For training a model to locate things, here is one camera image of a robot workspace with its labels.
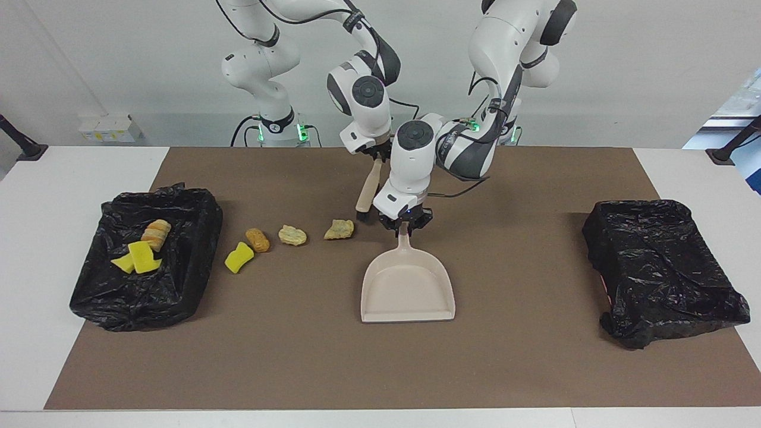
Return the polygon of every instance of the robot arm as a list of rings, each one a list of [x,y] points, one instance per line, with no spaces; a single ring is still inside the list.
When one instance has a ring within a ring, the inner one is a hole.
[[[224,77],[254,96],[259,105],[264,139],[274,145],[297,145],[300,130],[288,91],[270,79],[301,61],[295,43],[280,34],[269,12],[258,0],[224,0],[222,8],[240,35],[253,43],[222,60]]]
[[[292,24],[315,19],[338,21],[359,42],[361,50],[332,70],[327,79],[333,103],[354,119],[340,133],[341,140],[351,153],[371,152],[376,145],[387,142],[391,113],[386,86],[399,77],[399,57],[351,0],[267,0],[256,3],[272,15],[277,11],[283,21]],[[387,151],[379,152],[387,157]]]
[[[429,114],[423,122],[430,126],[433,137],[428,138],[426,129],[425,145],[394,142],[390,179],[373,201],[387,228],[398,231],[402,222],[409,222],[413,229],[430,219],[429,210],[422,208],[430,180],[421,179],[418,171],[430,174],[431,168],[419,164],[421,156],[416,151],[433,153],[439,166],[461,180],[482,180],[503,129],[514,121],[521,85],[545,87],[558,74],[557,58],[548,46],[559,43],[573,27],[576,5],[572,0],[483,0],[482,11],[469,54],[481,76],[476,83],[485,81],[489,86],[489,105],[478,126],[446,122]],[[410,123],[402,125],[397,139],[406,138],[402,131]],[[421,221],[421,216],[428,219]]]

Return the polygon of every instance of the table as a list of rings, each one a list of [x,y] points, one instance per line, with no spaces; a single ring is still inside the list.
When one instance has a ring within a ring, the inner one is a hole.
[[[761,230],[754,227],[761,200],[733,168],[715,167],[702,152],[635,153],[661,197],[692,209],[708,246],[755,307],[761,302],[761,266],[754,260],[761,250]],[[761,416],[761,408],[42,412],[82,325],[67,303],[90,244],[94,227],[88,225],[97,223],[103,201],[146,191],[166,154],[166,148],[53,147],[0,182],[0,425],[752,426]],[[53,213],[57,220],[48,222]],[[34,313],[24,309],[30,300]],[[756,363],[759,329],[755,323],[738,328]]]

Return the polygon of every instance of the sponge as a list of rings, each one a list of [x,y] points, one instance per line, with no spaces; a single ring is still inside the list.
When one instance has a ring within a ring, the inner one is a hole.
[[[146,241],[132,242],[127,245],[129,255],[135,263],[135,272],[146,273],[158,269],[161,266],[161,259],[153,260],[153,250]]]
[[[251,259],[253,259],[253,250],[251,247],[244,242],[238,242],[235,251],[232,251],[228,254],[228,258],[224,259],[224,265],[228,267],[232,273],[238,273],[241,267]]]
[[[135,270],[135,262],[132,261],[132,255],[129,253],[126,256],[113,259],[111,263],[117,265],[124,273],[132,273]]]

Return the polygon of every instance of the bin lined with black bag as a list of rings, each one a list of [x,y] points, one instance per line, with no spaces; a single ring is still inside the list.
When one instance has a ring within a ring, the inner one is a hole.
[[[103,212],[69,307],[109,331],[169,327],[192,316],[203,297],[222,225],[206,189],[183,183],[153,193],[122,193]],[[171,231],[150,273],[125,273],[110,261],[128,253],[156,219]]]
[[[750,322],[692,213],[673,200],[600,202],[583,228],[610,299],[603,328],[622,345],[696,336]]]

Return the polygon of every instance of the beige dustpan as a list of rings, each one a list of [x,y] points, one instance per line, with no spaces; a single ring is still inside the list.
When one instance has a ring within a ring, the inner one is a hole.
[[[443,321],[454,318],[447,270],[436,258],[409,245],[407,225],[399,246],[370,263],[362,283],[362,322]]]

